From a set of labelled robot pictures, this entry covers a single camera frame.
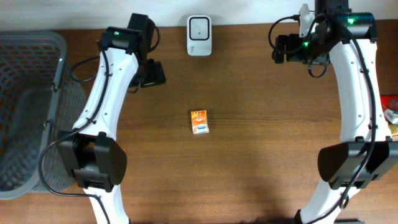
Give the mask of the orange tissue pack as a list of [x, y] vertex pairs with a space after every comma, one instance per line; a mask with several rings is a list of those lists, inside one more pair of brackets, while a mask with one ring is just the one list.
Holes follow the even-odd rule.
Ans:
[[193, 134], [209, 133], [207, 110], [191, 111], [191, 122]]

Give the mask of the red Hacks snack bag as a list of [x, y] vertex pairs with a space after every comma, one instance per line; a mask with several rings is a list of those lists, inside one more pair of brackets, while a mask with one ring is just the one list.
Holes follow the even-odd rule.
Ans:
[[391, 110], [397, 112], [398, 110], [398, 95], [381, 95], [382, 110]]

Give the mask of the teal tissue pack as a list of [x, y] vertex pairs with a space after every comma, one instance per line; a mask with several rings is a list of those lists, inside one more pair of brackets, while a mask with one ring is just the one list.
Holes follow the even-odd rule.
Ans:
[[398, 115], [396, 111], [390, 109], [384, 110], [385, 118], [392, 124], [398, 124]]

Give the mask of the beige chips bag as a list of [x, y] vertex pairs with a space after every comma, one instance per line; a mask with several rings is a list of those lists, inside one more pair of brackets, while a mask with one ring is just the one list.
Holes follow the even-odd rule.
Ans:
[[397, 124], [389, 124], [388, 127], [391, 131], [393, 140], [396, 141], [398, 138], [398, 125]]

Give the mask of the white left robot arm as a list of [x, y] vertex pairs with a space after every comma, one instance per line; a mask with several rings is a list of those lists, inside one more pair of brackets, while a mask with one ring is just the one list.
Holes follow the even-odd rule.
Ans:
[[156, 49], [158, 27], [109, 27], [98, 42], [99, 66], [88, 101], [71, 131], [56, 143], [67, 174], [88, 197], [97, 223], [130, 223], [121, 182], [127, 155], [116, 142], [119, 115], [127, 93], [163, 84], [160, 62], [148, 58]]

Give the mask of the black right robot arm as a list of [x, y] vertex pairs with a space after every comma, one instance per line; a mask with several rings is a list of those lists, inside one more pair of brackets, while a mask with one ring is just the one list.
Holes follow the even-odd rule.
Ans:
[[341, 108], [340, 141], [318, 154], [320, 182], [294, 223], [336, 223], [350, 199], [397, 164], [397, 142], [385, 119], [376, 74], [377, 27], [347, 1], [303, 4], [296, 34], [269, 39], [275, 63], [333, 68]]

